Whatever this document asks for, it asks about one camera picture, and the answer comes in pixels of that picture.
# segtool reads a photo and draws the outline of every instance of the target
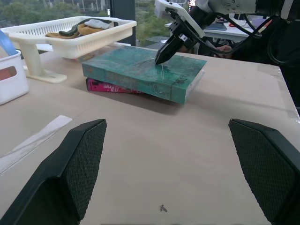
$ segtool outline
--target white plastic basket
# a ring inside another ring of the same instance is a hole
[[[136,21],[99,17],[112,21],[109,29],[69,40],[45,36],[49,32],[68,31],[72,26],[87,18],[91,17],[76,16],[2,28],[1,30],[9,36],[16,48],[21,49],[28,67],[28,77],[51,83],[60,83],[67,77],[53,73],[47,74],[47,71],[44,71],[36,44],[50,44],[52,45],[53,52],[58,56],[75,59],[131,36],[133,34],[133,27],[136,26]]]

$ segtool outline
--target basket stand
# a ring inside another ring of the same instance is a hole
[[[57,74],[43,68],[36,44],[19,43],[27,66],[24,66],[26,76],[31,79],[48,83],[60,83],[67,79],[66,75]]]

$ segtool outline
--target mesh surface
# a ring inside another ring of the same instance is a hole
[[[274,222],[285,207],[296,174],[260,132],[235,122],[230,130],[245,179],[266,218]]]
[[[101,122],[84,134],[62,175],[80,220],[84,218],[98,176],[105,131],[106,122]]]

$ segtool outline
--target black foam pad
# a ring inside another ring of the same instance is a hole
[[[300,224],[300,213],[291,215],[299,203],[300,153],[270,127],[233,119],[229,128],[245,179],[266,218],[286,225],[292,216]]]
[[[105,131],[105,120],[70,130],[33,173],[0,225],[79,224],[98,176]]]

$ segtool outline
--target beige tabletop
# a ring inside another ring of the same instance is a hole
[[[0,155],[59,115],[74,120],[0,176],[0,217],[71,128],[104,118],[99,175],[82,225],[268,225],[244,179],[228,122],[262,123],[300,149],[299,117],[281,73],[274,66],[183,55],[207,65],[188,102],[177,105],[88,93],[80,63],[42,54],[45,68],[68,79],[29,79],[27,95],[0,106]],[[162,204],[168,212],[160,212]]]

